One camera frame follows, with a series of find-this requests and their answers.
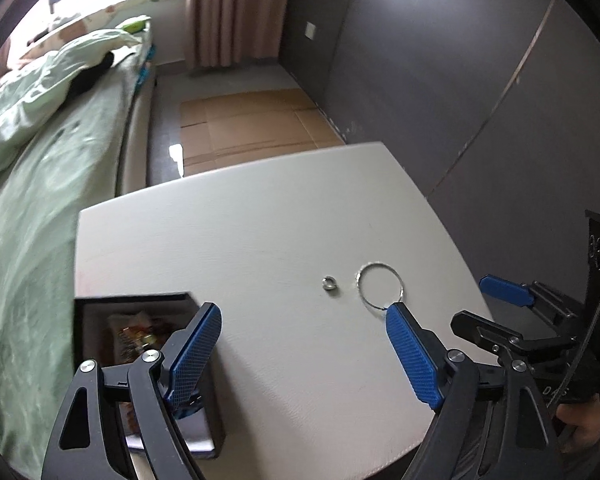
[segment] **curtain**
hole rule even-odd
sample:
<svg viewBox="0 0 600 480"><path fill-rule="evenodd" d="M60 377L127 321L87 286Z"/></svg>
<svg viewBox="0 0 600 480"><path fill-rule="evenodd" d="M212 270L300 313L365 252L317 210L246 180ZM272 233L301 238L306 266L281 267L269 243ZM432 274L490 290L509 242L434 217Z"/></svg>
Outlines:
<svg viewBox="0 0 600 480"><path fill-rule="evenodd" d="M189 69L277 57L286 0L186 0Z"/></svg>

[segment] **white table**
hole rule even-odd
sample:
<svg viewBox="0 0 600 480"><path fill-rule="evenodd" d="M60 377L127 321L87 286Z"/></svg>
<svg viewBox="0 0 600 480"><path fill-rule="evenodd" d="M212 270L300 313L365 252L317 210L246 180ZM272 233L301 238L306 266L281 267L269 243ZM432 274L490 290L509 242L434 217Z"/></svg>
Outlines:
<svg viewBox="0 0 600 480"><path fill-rule="evenodd" d="M208 480L353 480L423 438L420 403L382 315L354 279L393 266L406 304L448 348L455 312L489 317L461 255L382 144L280 156L198 174L84 210L77 296L191 291L222 310L216 381L227 438ZM335 277L340 295L321 285ZM372 300L397 283L369 274Z"/></svg>

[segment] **green bedsheet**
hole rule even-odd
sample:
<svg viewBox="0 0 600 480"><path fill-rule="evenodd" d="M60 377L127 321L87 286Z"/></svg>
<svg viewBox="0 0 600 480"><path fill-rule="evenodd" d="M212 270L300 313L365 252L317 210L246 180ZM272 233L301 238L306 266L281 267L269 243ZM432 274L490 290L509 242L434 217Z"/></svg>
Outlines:
<svg viewBox="0 0 600 480"><path fill-rule="evenodd" d="M114 196L146 41L98 30L0 89L0 452L32 480L74 373L78 213ZM111 50L113 67L58 110L75 75Z"/></svg>

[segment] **blue gripper pad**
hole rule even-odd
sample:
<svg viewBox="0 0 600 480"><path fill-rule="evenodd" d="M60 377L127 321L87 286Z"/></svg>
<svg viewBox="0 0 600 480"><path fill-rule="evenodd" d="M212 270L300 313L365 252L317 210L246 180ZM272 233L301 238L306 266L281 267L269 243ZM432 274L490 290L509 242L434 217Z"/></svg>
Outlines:
<svg viewBox="0 0 600 480"><path fill-rule="evenodd" d="M214 305L191 335L171 367L169 389L164 396L173 410L188 402L222 328L220 309Z"/></svg>
<svg viewBox="0 0 600 480"><path fill-rule="evenodd" d="M487 274L481 279L478 286L481 293L516 306L532 306L536 301L526 286L508 282L492 274Z"/></svg>
<svg viewBox="0 0 600 480"><path fill-rule="evenodd" d="M386 311L386 334L407 373L416 397L432 410L442 406L444 397L438 387L438 374L424 346L394 304Z"/></svg>

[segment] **screw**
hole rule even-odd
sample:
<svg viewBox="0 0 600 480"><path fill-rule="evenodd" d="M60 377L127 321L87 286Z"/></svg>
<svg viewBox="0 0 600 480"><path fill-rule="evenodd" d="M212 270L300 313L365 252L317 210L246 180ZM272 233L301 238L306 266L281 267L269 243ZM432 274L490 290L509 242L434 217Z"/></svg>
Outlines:
<svg viewBox="0 0 600 480"><path fill-rule="evenodd" d="M87 359L85 362L83 362L80 365L80 371L81 372L91 372L91 370L93 370L96 367L96 361L94 361L93 359Z"/></svg>
<svg viewBox="0 0 600 480"><path fill-rule="evenodd" d="M459 350L449 350L449 352L446 353L446 356L450 361L455 363L461 363L464 361L464 354Z"/></svg>
<svg viewBox="0 0 600 480"><path fill-rule="evenodd" d="M142 354L142 361L145 363L153 363L158 357L160 357L160 352L157 350L147 350Z"/></svg>
<svg viewBox="0 0 600 480"><path fill-rule="evenodd" d="M520 359L514 359L511 366L517 372L526 372L526 363Z"/></svg>
<svg viewBox="0 0 600 480"><path fill-rule="evenodd" d="M338 284L333 276L325 276L322 279L322 288L324 290L335 290L338 288Z"/></svg>

